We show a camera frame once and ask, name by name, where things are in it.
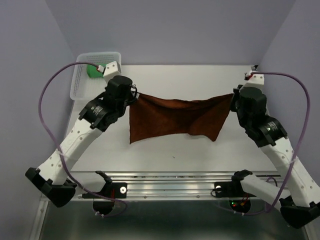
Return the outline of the green microfiber towel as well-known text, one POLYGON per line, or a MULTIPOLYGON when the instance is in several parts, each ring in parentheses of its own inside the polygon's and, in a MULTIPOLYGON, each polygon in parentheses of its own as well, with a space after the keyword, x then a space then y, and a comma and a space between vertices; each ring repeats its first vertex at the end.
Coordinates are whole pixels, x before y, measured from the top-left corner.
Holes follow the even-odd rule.
POLYGON ((103 77, 103 74, 101 72, 99 72, 97 70, 97 67, 95 67, 93 65, 86 66, 86 73, 87 73, 88 77, 91 79, 98 79, 98 78, 103 77))

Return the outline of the brown microfiber towel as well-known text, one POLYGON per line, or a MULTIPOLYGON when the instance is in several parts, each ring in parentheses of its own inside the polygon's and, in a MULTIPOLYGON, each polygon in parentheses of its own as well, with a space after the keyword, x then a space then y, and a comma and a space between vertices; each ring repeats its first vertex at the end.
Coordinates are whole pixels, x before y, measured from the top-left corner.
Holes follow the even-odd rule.
POLYGON ((206 100, 162 99, 140 94, 129 107, 129 142, 174 134, 216 141, 229 115, 233 94, 206 100))

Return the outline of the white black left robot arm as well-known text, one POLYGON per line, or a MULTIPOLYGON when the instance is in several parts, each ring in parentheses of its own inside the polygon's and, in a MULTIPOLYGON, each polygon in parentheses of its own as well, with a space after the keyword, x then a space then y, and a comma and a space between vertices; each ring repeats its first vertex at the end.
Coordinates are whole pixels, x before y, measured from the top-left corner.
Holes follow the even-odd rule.
POLYGON ((89 101, 80 111, 69 134, 52 155, 38 167, 30 167, 25 176, 56 207, 65 206, 84 187, 71 177, 70 169, 86 149, 107 128, 121 118, 127 106, 137 100, 133 81, 116 75, 104 92, 89 101))

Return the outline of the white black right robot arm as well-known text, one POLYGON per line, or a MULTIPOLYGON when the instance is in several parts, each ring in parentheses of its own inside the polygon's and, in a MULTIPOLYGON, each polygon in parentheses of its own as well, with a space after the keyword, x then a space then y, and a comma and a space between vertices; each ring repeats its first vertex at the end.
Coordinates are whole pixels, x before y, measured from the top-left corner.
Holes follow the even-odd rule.
POLYGON ((284 220, 299 229, 320 216, 320 187, 296 156, 281 123, 267 114, 267 97, 256 87, 233 90, 230 110, 247 136, 268 157, 283 179, 285 190, 247 172, 230 182, 231 192, 252 194, 280 211, 284 220))

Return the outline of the white perforated plastic basket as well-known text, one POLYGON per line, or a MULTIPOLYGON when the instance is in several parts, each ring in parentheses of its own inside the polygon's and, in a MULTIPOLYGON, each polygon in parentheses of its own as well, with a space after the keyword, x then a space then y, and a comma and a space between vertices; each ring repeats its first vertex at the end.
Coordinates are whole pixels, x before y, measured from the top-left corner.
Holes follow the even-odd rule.
MULTIPOLYGON (((117 61, 119 65, 122 63, 122 57, 119 52, 90 52, 82 53, 77 59, 77 62, 90 62, 96 65, 106 65, 117 61)), ((105 80, 101 77, 91 78, 87 74, 87 65, 76 65, 73 70, 70 98, 77 100, 91 100, 105 90, 107 86, 105 80)))

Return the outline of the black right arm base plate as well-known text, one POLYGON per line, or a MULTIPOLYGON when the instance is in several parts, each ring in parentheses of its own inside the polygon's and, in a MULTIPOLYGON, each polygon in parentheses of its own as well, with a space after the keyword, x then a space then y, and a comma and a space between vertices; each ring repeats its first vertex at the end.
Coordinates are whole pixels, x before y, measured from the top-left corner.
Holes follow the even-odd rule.
POLYGON ((241 182, 248 178, 248 177, 255 177, 256 182, 259 180, 261 181, 260 178, 258 178, 256 175, 254 175, 251 171, 249 170, 241 170, 241 171, 236 171, 233 176, 231 177, 230 181, 216 181, 213 183, 213 189, 210 192, 210 195, 214 198, 240 198, 240 197, 245 197, 248 195, 249 197, 256 197, 253 195, 253 192, 245 192, 241 182))

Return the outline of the aluminium mounting rail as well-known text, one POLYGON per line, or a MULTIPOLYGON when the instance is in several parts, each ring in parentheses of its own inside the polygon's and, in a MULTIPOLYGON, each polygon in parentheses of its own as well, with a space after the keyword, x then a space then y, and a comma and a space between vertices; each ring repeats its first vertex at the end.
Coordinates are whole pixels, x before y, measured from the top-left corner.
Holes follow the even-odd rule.
POLYGON ((118 186, 111 196, 126 201, 209 200, 216 182, 229 182, 235 171, 109 171, 118 186))

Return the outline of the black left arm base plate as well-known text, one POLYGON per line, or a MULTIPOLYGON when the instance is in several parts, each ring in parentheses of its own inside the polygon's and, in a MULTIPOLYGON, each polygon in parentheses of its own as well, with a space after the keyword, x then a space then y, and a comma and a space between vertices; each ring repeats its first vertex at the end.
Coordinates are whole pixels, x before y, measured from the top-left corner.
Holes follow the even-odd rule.
POLYGON ((126 182, 116 182, 112 180, 105 172, 101 170, 95 171, 103 182, 94 180, 89 185, 95 187, 96 191, 89 193, 84 191, 81 196, 84 199, 125 199, 127 197, 128 184, 126 182))

